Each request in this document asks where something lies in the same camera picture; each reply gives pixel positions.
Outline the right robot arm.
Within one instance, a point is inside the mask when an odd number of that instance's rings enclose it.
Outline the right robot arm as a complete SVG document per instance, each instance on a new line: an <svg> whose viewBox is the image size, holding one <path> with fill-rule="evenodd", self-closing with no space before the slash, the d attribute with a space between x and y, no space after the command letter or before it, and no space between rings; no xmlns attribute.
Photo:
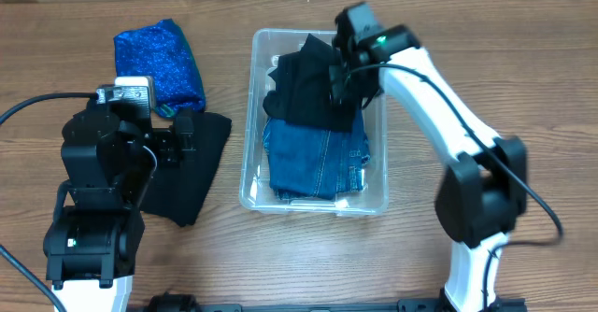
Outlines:
<svg viewBox="0 0 598 312"><path fill-rule="evenodd" d="M524 299L497 295L494 282L519 216L525 213L527 152L503 139L461 101L429 52L404 25L384 27L359 3L335 17L331 102L367 107L385 93L418 124L444 165L434 211L451 240L447 282L436 298L401 299L400 311L524 311Z"/></svg>

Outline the long black cloth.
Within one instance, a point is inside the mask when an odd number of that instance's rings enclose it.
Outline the long black cloth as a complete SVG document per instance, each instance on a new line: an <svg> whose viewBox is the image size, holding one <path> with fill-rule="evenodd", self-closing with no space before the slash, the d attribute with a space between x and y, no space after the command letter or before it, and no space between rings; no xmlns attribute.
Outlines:
<svg viewBox="0 0 598 312"><path fill-rule="evenodd" d="M196 149L181 165L158 164L140 206L180 227L195 224L232 130L220 114L194 112Z"/></svg>

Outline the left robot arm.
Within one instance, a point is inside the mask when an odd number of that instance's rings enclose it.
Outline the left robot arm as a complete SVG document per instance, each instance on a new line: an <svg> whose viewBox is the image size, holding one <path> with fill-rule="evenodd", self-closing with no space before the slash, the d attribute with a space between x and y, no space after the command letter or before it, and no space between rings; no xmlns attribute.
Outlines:
<svg viewBox="0 0 598 312"><path fill-rule="evenodd" d="M145 223L141 205L172 195L158 174L180 171L194 149L187 109L151 125L147 87L106 86L62 130L68 179L57 192L43 243L46 278L62 311L124 311Z"/></svg>

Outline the blue denim jeans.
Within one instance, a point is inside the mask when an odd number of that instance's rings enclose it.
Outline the blue denim jeans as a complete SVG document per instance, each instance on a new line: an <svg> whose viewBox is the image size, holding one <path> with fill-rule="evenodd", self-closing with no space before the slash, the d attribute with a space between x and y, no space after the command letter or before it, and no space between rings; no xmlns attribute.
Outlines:
<svg viewBox="0 0 598 312"><path fill-rule="evenodd" d="M370 161L370 150L361 111L356 112L349 133L269 119L263 147L269 185L280 200L332 200L340 193L364 188L363 169Z"/></svg>

